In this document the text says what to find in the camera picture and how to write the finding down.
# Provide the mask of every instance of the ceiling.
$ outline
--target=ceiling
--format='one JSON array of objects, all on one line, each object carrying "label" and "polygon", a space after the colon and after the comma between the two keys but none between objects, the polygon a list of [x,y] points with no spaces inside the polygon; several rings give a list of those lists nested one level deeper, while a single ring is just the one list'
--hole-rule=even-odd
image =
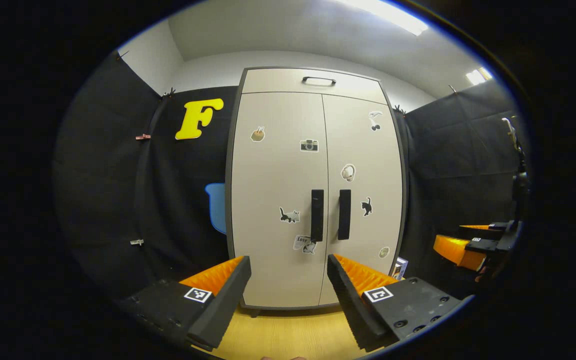
[{"label": "ceiling", "polygon": [[432,27],[419,36],[334,0],[206,0],[169,18],[184,61],[236,51],[336,57],[383,71],[435,98],[482,64]]}]

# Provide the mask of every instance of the yellow letter f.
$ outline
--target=yellow letter f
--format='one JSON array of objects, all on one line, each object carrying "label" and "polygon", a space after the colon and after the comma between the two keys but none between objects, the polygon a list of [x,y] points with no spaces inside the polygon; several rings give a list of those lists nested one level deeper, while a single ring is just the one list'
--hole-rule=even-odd
[{"label": "yellow letter f", "polygon": [[202,127],[208,126],[213,118],[213,109],[221,110],[224,108],[224,101],[221,98],[211,98],[210,100],[186,102],[185,115],[181,123],[181,129],[176,132],[174,138],[178,141],[183,139],[197,139],[202,136],[202,131],[198,129],[199,122]]}]

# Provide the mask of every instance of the box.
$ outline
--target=box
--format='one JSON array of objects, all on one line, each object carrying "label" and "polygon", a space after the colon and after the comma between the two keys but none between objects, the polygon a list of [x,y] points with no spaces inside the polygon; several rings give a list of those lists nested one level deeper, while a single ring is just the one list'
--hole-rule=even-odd
[{"label": "box", "polygon": [[395,268],[392,271],[392,277],[396,280],[402,280],[404,277],[404,272],[406,271],[406,266],[408,266],[408,260],[398,257]]}]

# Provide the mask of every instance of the black fabric backdrop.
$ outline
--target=black fabric backdrop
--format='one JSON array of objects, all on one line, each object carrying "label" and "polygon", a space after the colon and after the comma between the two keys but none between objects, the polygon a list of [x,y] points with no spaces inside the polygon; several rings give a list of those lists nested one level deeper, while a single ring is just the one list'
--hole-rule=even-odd
[{"label": "black fabric backdrop", "polygon": [[[117,53],[74,99],[54,155],[61,226],[84,271],[113,297],[157,278],[184,278],[228,260],[226,235],[210,221],[204,188],[226,180],[237,86],[165,96],[152,91]],[[189,101],[220,98],[196,139],[175,139]],[[400,256],[453,296],[473,292],[473,271],[432,249],[437,233],[512,215],[517,155],[501,117],[519,114],[494,81],[446,96],[403,116],[395,112],[409,165],[407,219]],[[136,135],[151,139],[137,141]],[[130,245],[144,239],[143,246]]]}]

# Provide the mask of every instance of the wooden floor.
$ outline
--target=wooden floor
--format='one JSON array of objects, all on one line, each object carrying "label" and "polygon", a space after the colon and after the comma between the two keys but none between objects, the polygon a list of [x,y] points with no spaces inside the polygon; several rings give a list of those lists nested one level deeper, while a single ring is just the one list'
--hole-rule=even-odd
[{"label": "wooden floor", "polygon": [[365,356],[337,305],[325,309],[235,311],[218,348],[210,354],[227,360],[350,360]]}]

